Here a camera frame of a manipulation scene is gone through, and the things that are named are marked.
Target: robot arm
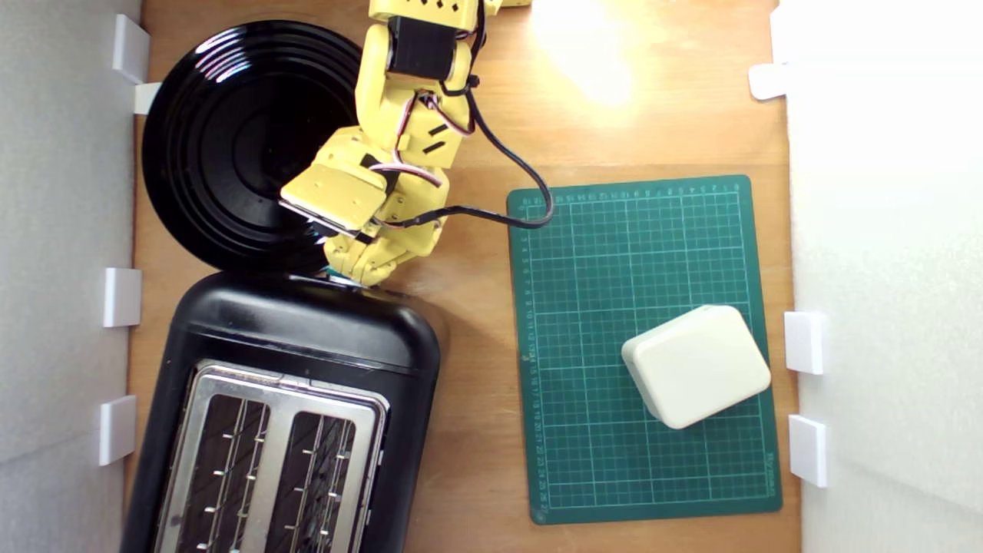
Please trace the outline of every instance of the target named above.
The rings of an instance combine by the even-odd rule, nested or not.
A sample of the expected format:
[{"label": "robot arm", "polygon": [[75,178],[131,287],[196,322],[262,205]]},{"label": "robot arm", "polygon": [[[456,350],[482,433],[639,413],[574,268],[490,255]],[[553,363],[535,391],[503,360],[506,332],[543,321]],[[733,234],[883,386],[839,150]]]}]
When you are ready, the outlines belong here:
[{"label": "robot arm", "polygon": [[527,227],[548,216],[447,208],[450,167],[476,123],[494,144],[470,94],[471,70],[485,39],[485,17],[531,0],[371,0],[381,23],[366,35],[356,86],[359,126],[338,129],[314,162],[280,192],[281,205],[308,217],[331,268],[364,285],[387,278],[434,249],[448,215],[465,213]]}]

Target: cutting mat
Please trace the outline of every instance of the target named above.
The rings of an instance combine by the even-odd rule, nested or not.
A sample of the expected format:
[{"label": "cutting mat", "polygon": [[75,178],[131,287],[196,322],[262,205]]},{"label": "cutting mat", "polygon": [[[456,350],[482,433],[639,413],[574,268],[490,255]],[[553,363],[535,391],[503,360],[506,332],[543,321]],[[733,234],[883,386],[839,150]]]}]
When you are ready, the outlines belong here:
[{"label": "cutting mat", "polygon": [[[771,390],[684,430],[648,413],[621,345],[732,305],[768,356],[744,176],[555,190],[545,228],[510,231],[531,516],[540,524],[781,507]],[[537,190],[513,216],[544,213]]]}]

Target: toaster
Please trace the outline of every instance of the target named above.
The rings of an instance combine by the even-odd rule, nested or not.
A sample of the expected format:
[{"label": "toaster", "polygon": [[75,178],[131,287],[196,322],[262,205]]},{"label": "toaster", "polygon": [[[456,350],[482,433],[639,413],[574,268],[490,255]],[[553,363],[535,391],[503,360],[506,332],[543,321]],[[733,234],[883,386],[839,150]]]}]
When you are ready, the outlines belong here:
[{"label": "toaster", "polygon": [[445,337],[399,294],[197,283],[171,323],[122,553],[401,551]]}]

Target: wooden surface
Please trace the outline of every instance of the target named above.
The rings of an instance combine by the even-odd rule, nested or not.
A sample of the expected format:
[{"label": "wooden surface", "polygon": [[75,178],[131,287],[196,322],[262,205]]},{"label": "wooden surface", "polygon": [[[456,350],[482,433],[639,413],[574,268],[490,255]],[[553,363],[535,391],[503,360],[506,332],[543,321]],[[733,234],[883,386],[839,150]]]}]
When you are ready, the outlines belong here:
[{"label": "wooden surface", "polygon": [[[145,0],[150,77],[162,79],[211,34],[257,19],[295,19],[363,41],[368,0]],[[776,514],[535,526],[523,457],[506,229],[448,222],[432,256],[387,286],[443,307],[453,345],[440,375],[406,551],[791,552],[800,544],[799,485],[788,473],[781,313],[791,307],[784,105],[751,99],[746,71],[771,59],[776,0],[535,0],[490,19],[477,64],[492,128],[554,186],[745,173],[754,183],[774,366],[784,508]],[[570,18],[562,21],[559,17]],[[142,129],[138,124],[138,137]],[[504,209],[531,186],[481,137],[450,171],[452,203]],[[138,183],[135,263],[145,272],[130,390],[145,424],[167,326],[210,268],[163,229]],[[130,459],[132,478],[133,456]]]}]

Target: black cable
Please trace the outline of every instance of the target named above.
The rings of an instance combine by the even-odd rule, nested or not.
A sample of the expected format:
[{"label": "black cable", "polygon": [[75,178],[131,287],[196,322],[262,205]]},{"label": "black cable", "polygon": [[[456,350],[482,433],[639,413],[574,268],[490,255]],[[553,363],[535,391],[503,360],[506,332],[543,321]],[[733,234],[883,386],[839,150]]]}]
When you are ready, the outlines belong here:
[{"label": "black cable", "polygon": [[[485,46],[485,42],[488,40],[488,33],[485,29],[485,1],[480,0],[478,2],[478,25],[475,27],[475,41],[471,44],[471,69],[474,71],[475,61],[478,59],[478,53],[481,52],[482,48]],[[387,226],[395,226],[399,228],[406,228],[409,226],[418,226],[421,224],[426,224],[428,222],[435,221],[441,217],[448,215],[470,215],[478,218],[483,218],[487,220],[493,220],[495,222],[500,222],[502,224],[508,224],[510,226],[516,226],[519,228],[541,228],[546,226],[547,223],[552,219],[553,216],[553,196],[549,189],[549,185],[543,180],[536,169],[529,165],[525,159],[520,157],[517,153],[510,150],[506,145],[504,145],[497,136],[494,135],[492,129],[489,128],[488,123],[485,122],[485,118],[482,116],[482,112],[478,109],[478,103],[475,101],[475,95],[472,92],[472,88],[478,85],[478,76],[469,75],[468,84],[465,85],[464,89],[460,91],[448,91],[447,87],[444,85],[443,81],[440,82],[440,86],[443,88],[443,92],[447,95],[464,95],[468,100],[468,107],[471,111],[471,119],[473,123],[477,124],[478,128],[482,130],[482,134],[489,139],[492,146],[495,146],[499,152],[503,153],[506,157],[511,159],[522,168],[523,171],[528,174],[536,186],[539,187],[540,192],[543,193],[543,200],[546,203],[546,213],[543,217],[526,220],[517,217],[511,217],[508,215],[499,214],[496,212],[490,212],[488,210],[483,210],[481,208],[473,208],[471,206],[449,206],[446,208],[440,208],[438,210],[433,210],[430,212],[425,212],[417,215],[413,218],[408,218],[405,220],[398,221],[388,221]]]},{"label": "black cable", "polygon": [[478,85],[478,76],[473,74],[475,72],[475,62],[478,61],[478,53],[482,51],[482,48],[485,47],[485,42],[489,39],[488,31],[485,28],[485,19],[485,0],[479,0],[478,23],[475,26],[475,41],[471,43],[471,69],[468,71],[468,82],[464,84],[463,89],[450,91],[447,89],[447,84],[444,81],[440,81],[440,89],[444,95],[462,96]]},{"label": "black cable", "polygon": [[519,167],[521,167],[522,170],[526,172],[526,174],[532,177],[533,181],[536,182],[536,186],[539,187],[540,192],[543,193],[543,199],[546,202],[547,212],[541,218],[526,220],[517,217],[511,217],[508,215],[502,215],[496,212],[490,212],[488,210],[483,210],[481,208],[473,208],[471,206],[449,206],[446,208],[440,208],[438,210],[425,212],[413,218],[408,218],[405,220],[388,221],[386,224],[388,226],[406,228],[408,226],[417,226],[420,224],[426,224],[428,222],[437,220],[443,216],[470,215],[487,220],[493,220],[495,222],[500,222],[503,224],[508,224],[510,226],[516,226],[519,228],[541,228],[543,226],[546,226],[547,223],[549,223],[549,221],[552,219],[553,211],[554,211],[553,197],[552,197],[552,192],[549,189],[549,185],[546,183],[545,180],[543,180],[543,177],[541,177],[540,174],[536,172],[536,169],[531,167],[529,163],[525,161],[525,159],[519,157],[518,154],[510,150],[506,145],[504,145],[498,139],[498,137],[494,135],[492,129],[489,128],[488,123],[485,122],[485,118],[482,117],[481,110],[478,109],[478,103],[475,101],[474,93],[471,91],[467,91],[465,95],[468,99],[468,106],[471,108],[471,116],[474,118],[475,123],[478,125],[478,128],[482,130],[482,133],[489,139],[489,142],[491,142],[491,144],[498,149],[499,152],[505,154],[506,157],[514,161],[516,165],[519,165]]}]

